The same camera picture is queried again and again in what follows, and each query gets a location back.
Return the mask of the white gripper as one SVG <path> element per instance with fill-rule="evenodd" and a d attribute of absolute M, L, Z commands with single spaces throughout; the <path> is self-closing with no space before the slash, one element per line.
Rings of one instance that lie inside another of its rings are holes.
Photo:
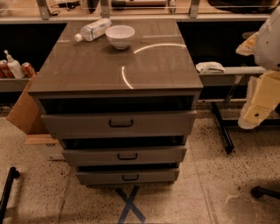
<path fill-rule="evenodd" d="M 258 33 L 253 33 L 235 50 L 249 56 L 254 54 Z M 266 71 L 260 77 L 248 81 L 246 102 L 241 109 L 238 125 L 245 130 L 259 126 L 280 103 L 280 72 Z"/>

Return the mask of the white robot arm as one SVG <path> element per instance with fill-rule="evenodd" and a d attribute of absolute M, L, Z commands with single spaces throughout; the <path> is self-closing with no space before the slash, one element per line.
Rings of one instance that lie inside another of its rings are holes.
<path fill-rule="evenodd" d="M 255 63 L 265 72 L 251 77 L 246 103 L 238 125 L 245 130 L 259 126 L 280 103 L 280 6 L 277 6 L 258 32 L 240 44 L 236 52 L 254 55 Z"/>

